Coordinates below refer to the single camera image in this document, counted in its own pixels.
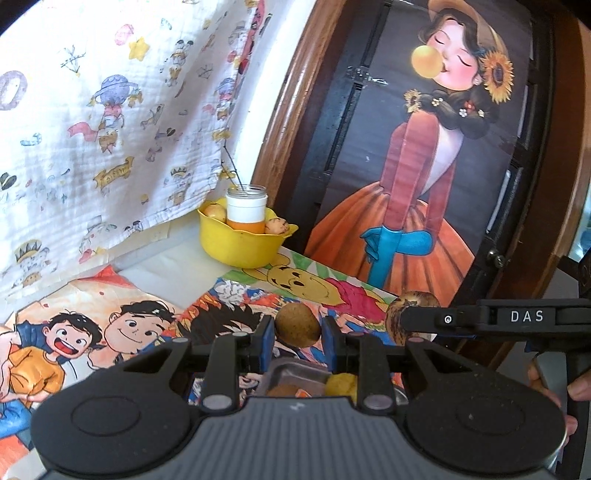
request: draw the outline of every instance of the orange skirt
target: orange skirt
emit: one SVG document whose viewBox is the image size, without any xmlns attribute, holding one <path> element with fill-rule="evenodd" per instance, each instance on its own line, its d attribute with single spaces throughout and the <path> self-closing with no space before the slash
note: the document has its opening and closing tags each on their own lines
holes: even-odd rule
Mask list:
<svg viewBox="0 0 591 480">
<path fill-rule="evenodd" d="M 372 183 L 357 191 L 323 218 L 312 230 L 306 256 L 334 270 L 367 282 L 369 267 L 360 235 L 381 226 L 389 195 Z M 411 207 L 404 231 L 424 229 L 427 204 Z M 445 220 L 433 251 L 423 257 L 396 254 L 383 290 L 395 295 L 410 290 L 429 291 L 448 306 L 474 262 L 464 240 Z"/>
</svg>

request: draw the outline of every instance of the white jar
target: white jar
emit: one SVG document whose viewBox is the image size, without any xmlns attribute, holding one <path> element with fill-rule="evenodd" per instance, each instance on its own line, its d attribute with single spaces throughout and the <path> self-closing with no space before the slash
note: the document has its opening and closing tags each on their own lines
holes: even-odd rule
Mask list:
<svg viewBox="0 0 591 480">
<path fill-rule="evenodd" d="M 260 185 L 233 187 L 226 193 L 226 223 L 234 230 L 265 233 L 267 189 Z"/>
</svg>

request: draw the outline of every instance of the yellow bowl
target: yellow bowl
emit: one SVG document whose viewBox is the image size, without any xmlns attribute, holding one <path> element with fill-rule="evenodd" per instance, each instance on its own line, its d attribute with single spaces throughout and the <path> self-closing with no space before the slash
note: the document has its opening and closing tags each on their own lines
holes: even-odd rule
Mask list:
<svg viewBox="0 0 591 480">
<path fill-rule="evenodd" d="M 210 257 L 231 267 L 260 268 L 268 265 L 285 239 L 291 237 L 298 229 L 297 225 L 290 225 L 290 229 L 282 235 L 234 230 L 225 223 L 203 213 L 205 208 L 212 203 L 218 203 L 225 208 L 226 199 L 205 202 L 199 208 L 201 246 Z M 277 215 L 270 208 L 266 209 L 265 220 L 272 218 L 277 218 Z"/>
</svg>

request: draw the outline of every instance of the orange liquid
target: orange liquid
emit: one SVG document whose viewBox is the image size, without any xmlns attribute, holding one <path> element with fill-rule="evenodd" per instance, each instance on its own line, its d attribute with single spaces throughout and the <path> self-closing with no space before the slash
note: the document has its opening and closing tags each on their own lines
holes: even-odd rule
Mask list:
<svg viewBox="0 0 591 480">
<path fill-rule="evenodd" d="M 226 224 L 234 230 L 243 230 L 250 233 L 265 233 L 265 221 L 254 223 L 234 222 L 230 219 L 226 220 Z"/>
</svg>

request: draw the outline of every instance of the circular pad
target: circular pad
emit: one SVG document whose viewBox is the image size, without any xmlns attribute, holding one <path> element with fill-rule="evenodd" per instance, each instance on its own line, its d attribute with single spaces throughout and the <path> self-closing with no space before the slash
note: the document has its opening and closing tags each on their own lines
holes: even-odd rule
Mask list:
<svg viewBox="0 0 591 480">
<path fill-rule="evenodd" d="M 445 375 L 441 384 L 418 395 L 408 406 L 406 423 L 418 447 L 438 463 L 490 476 L 542 468 L 566 432 L 562 412 L 551 400 L 523 385 L 472 372 Z"/>
<path fill-rule="evenodd" d="M 48 398 L 33 415 L 31 435 L 53 469 L 75 478 L 112 478 L 167 458 L 189 428 L 188 405 L 165 383 L 110 372 L 108 381 L 82 382 Z"/>
<path fill-rule="evenodd" d="M 88 435 L 108 437 L 133 428 L 140 417 L 140 407 L 125 397 L 91 398 L 74 409 L 72 423 Z"/>
</svg>

